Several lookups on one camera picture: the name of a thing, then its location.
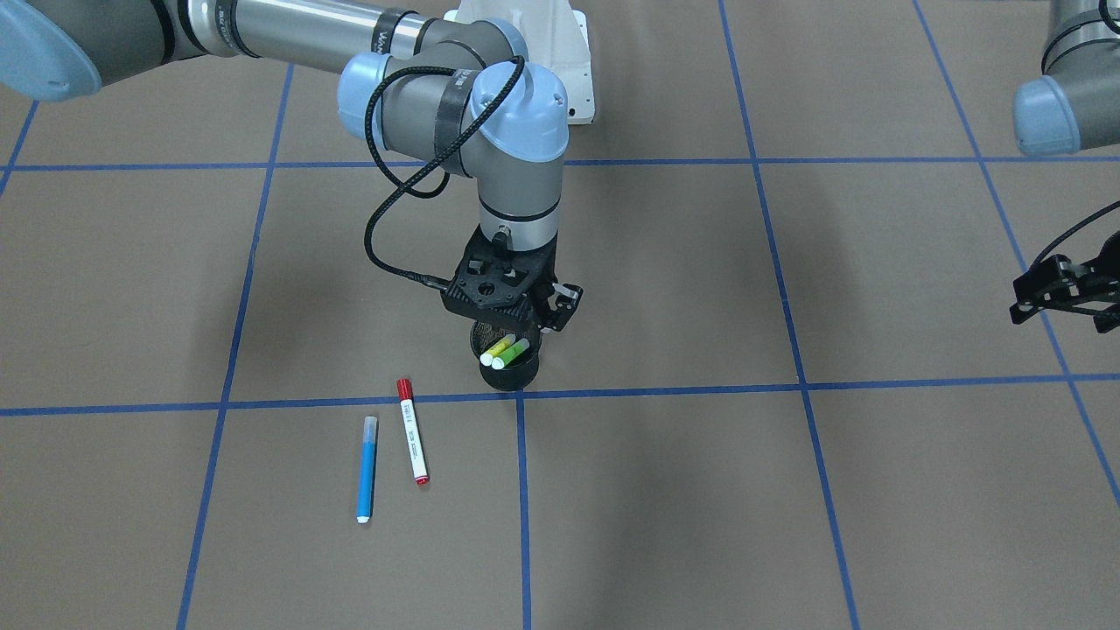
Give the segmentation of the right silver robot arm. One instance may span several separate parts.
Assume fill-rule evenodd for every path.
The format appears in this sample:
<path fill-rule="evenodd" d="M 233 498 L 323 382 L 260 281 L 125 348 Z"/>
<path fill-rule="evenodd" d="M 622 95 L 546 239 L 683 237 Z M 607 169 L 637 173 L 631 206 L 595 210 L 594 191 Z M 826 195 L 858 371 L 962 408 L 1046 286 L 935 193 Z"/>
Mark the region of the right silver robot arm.
<path fill-rule="evenodd" d="M 584 298 L 556 277 L 569 143 L 556 73 L 498 17 L 452 24 L 354 1 L 4 1 L 3 84 L 40 102 L 209 55 L 339 76 L 340 124 L 395 189 L 368 217 L 368 260 L 440 291 L 449 312 L 515 333 L 561 331 Z M 375 228 L 433 172 L 467 177 L 479 226 L 449 279 L 384 262 Z"/>

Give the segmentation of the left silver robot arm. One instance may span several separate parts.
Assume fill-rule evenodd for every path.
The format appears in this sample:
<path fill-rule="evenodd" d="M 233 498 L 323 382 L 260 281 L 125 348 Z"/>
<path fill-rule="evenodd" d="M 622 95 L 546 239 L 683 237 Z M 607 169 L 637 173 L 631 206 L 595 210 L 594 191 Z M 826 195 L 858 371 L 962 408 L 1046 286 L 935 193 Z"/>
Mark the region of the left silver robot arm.
<path fill-rule="evenodd" d="M 1012 95 L 1012 135 L 1026 157 L 1074 155 L 1119 141 L 1119 35 L 1116 1 L 1052 1 L 1040 76 Z M 1092 319 L 1096 333 L 1119 326 L 1119 241 L 1105 239 L 1088 262 L 1057 248 L 1092 222 L 1117 211 L 1096 210 L 1042 248 L 1012 280 L 1012 324 L 1040 312 L 1072 312 Z"/>

